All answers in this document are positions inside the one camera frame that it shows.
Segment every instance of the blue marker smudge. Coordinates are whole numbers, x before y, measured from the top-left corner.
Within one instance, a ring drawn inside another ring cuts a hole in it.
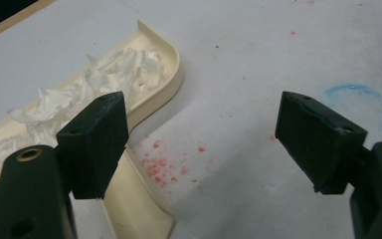
[[[346,84],[325,91],[321,101],[357,123],[364,122],[364,128],[371,133],[380,134],[382,140],[382,95],[368,86]]]

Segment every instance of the blue stain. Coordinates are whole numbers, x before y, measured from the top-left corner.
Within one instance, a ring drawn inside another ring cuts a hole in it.
[[[371,118],[366,121],[370,120],[371,125],[382,132],[382,95],[368,86],[346,84],[332,87],[325,91],[323,103],[337,112],[348,111],[351,114],[360,114],[364,118]]]

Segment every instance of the table surface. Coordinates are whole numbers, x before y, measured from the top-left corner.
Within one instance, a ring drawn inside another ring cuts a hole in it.
[[[315,194],[275,139],[282,91],[320,100],[382,140],[382,2],[57,0],[0,34],[0,119],[136,30],[179,49],[184,82],[141,123],[139,159],[177,165],[160,190],[171,238],[353,238],[348,198]],[[112,238],[76,201],[80,238]]]

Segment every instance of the beige tray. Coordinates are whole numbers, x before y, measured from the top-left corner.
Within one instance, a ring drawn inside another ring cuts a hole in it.
[[[127,121],[129,130],[132,130],[176,94],[182,83],[183,72],[177,49],[142,21],[138,21],[138,30],[116,47],[157,51],[165,74],[170,76],[161,86],[130,108]],[[62,82],[57,89],[79,82],[86,69]],[[36,104],[37,101],[32,102],[25,110],[32,112]],[[25,131],[23,124],[9,117],[0,121],[0,139]],[[128,145],[102,203],[117,238],[167,238],[174,223],[165,197],[146,176]]]

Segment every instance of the white tissue paper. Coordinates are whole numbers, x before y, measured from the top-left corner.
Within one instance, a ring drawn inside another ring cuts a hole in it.
[[[95,98],[121,91],[129,111],[166,79],[155,51],[112,49],[101,58],[87,57],[90,67],[81,84],[71,84],[64,90],[38,89],[39,103],[32,114],[19,109],[8,112],[26,126],[26,133],[0,140],[0,164],[12,152],[29,145],[55,147],[56,133]]]

